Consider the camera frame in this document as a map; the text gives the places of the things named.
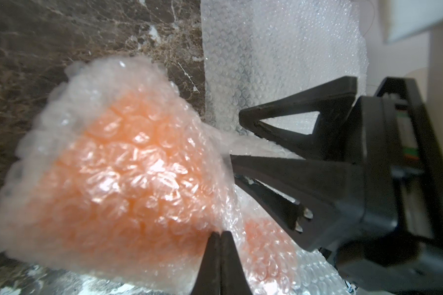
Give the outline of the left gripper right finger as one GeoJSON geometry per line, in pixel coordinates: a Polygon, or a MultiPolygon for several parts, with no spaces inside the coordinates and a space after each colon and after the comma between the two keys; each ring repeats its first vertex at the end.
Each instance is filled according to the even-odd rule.
{"type": "Polygon", "coordinates": [[[221,234],[221,295],[252,295],[231,232],[221,234]]]}

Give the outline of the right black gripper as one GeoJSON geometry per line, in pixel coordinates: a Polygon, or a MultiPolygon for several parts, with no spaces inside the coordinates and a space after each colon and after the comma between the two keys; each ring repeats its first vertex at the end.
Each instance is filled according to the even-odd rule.
{"type": "Polygon", "coordinates": [[[350,282],[443,295],[443,157],[417,83],[357,91],[344,76],[241,110],[243,128],[306,160],[231,156],[235,183],[299,247],[334,251],[350,282]]]}

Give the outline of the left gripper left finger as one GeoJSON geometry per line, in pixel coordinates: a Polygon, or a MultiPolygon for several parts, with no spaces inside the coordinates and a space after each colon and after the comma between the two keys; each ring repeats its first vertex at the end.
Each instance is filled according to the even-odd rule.
{"type": "Polygon", "coordinates": [[[219,295],[221,290],[221,247],[220,234],[211,233],[198,276],[190,295],[219,295]]]}

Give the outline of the clear bubble wrap sheet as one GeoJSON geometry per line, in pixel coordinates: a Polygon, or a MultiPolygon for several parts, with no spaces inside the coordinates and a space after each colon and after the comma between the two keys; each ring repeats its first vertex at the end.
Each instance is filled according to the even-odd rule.
{"type": "Polygon", "coordinates": [[[244,134],[240,110],[343,76],[366,93],[357,1],[202,1],[206,121],[244,134]]]}

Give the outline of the orange bubble glass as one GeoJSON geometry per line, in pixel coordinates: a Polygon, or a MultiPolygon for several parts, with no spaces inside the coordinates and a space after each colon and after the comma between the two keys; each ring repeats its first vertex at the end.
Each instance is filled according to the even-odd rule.
{"type": "Polygon", "coordinates": [[[230,231],[255,295],[344,295],[318,251],[296,245],[234,183],[230,155],[294,158],[202,122],[146,57],[66,69],[0,189],[0,253],[187,295],[211,233],[230,231]]]}

